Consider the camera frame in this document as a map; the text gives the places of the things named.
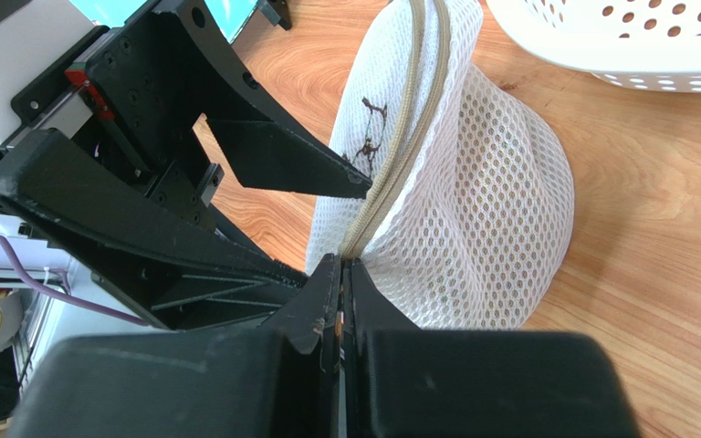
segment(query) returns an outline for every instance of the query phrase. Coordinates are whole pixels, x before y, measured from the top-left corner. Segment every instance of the white plastic basket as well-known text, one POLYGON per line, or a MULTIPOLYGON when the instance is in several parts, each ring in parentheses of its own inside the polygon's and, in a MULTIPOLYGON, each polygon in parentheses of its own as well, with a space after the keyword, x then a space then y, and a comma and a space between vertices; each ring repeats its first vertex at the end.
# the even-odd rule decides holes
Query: white plastic basket
POLYGON ((701 92, 701 0, 487 0, 519 45, 616 86, 701 92))

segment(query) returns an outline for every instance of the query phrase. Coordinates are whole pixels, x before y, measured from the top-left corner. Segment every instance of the wood grain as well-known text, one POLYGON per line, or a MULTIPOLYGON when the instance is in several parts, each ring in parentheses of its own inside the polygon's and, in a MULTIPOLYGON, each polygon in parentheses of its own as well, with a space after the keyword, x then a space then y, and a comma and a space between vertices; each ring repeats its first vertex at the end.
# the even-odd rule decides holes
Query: wood grain
MULTIPOLYGON (((290 32, 257 15, 235 50, 328 142, 356 50, 385 2, 289 4, 290 32)), ((553 127, 575 176, 570 250, 526 328, 596 338, 645 436, 701 437, 701 95, 620 89, 549 65, 487 8, 473 60, 553 127)), ((225 164, 207 127, 196 129, 225 164)), ((269 254, 303 268, 314 199, 243 189, 226 169, 214 203, 269 254)))

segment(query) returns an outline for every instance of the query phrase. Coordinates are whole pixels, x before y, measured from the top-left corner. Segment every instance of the white mesh laundry bag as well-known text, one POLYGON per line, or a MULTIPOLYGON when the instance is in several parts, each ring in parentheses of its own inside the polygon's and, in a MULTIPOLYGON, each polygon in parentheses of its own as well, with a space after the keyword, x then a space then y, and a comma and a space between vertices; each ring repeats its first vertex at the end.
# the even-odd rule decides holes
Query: white mesh laundry bag
POLYGON ((330 147, 371 176, 366 200, 320 197, 307 270, 360 257, 420 327, 512 329, 570 241, 564 151, 471 63, 477 0, 394 0, 372 23, 330 147))

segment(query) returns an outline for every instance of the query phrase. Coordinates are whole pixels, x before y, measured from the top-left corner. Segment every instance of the purple cable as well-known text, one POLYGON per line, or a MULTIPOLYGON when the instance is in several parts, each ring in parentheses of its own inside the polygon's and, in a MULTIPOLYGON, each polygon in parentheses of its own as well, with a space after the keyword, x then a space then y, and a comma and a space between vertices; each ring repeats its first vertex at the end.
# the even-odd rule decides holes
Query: purple cable
POLYGON ((7 260, 13 266, 13 270, 16 271, 16 275, 18 276, 18 278, 20 278, 21 281, 23 281, 26 285, 35 289, 37 292, 39 292, 43 295, 47 295, 49 297, 52 297, 54 299, 57 299, 59 301, 64 301, 65 303, 71 304, 73 306, 78 306, 79 308, 85 308, 87 310, 101 313, 102 315, 107 315, 109 317, 122 319, 122 320, 130 322, 132 324, 137 324, 138 326, 148 326, 149 325, 147 322, 143 321, 142 319, 137 318, 137 317, 133 317, 132 315, 126 314, 124 312, 120 312, 120 311, 112 309, 112 308, 106 308, 106 307, 101 306, 99 304, 92 303, 90 301, 86 301, 85 299, 80 299, 77 297, 65 295, 65 294, 62 294, 61 292, 58 292, 50 287, 44 286, 42 283, 36 281, 34 278, 29 276, 27 271, 24 269, 24 266, 21 265, 21 260, 18 259, 18 255, 16 255, 16 251, 10 245, 10 242, 8 242, 7 239, 1 235, 0 235, 0 246, 2 246, 2 249, 5 251, 5 255, 7 256, 7 260))
POLYGON ((61 286, 67 295, 72 295, 72 290, 69 289, 69 279, 67 277, 67 269, 48 269, 51 274, 58 274, 61 277, 61 286))

